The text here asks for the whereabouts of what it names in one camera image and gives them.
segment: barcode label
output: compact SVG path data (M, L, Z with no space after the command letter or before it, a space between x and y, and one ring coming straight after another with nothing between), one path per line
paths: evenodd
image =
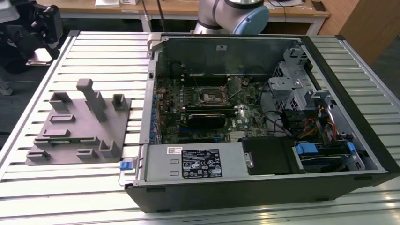
M181 153L181 147L167 147L166 148L166 154L179 154Z

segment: black case side panel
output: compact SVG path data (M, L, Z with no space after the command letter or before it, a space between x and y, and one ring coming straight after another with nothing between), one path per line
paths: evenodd
M125 191L146 213L203 210L333 200L354 189L377 185L385 175L218 182L133 187Z

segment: motherboard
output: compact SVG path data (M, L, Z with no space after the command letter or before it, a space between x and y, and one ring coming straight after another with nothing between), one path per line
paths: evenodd
M161 143L237 142L267 136L257 103L262 82L223 75L157 79Z

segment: white sticker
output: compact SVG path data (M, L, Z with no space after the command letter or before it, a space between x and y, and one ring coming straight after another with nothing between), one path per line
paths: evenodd
M122 13L138 13L138 10L121 10Z
M167 147L166 148L166 154L179 154L181 153L181 147Z
M215 48L217 51L225 51L226 49L227 49L227 46L217 45L217 48Z

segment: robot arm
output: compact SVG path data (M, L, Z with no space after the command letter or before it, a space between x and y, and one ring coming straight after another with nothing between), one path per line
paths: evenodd
M46 7L30 0L0 0L0 43L14 46L25 59L38 48L45 48L55 59L61 35L59 10L54 5Z
M259 34L269 10L263 0L201 0L195 34Z

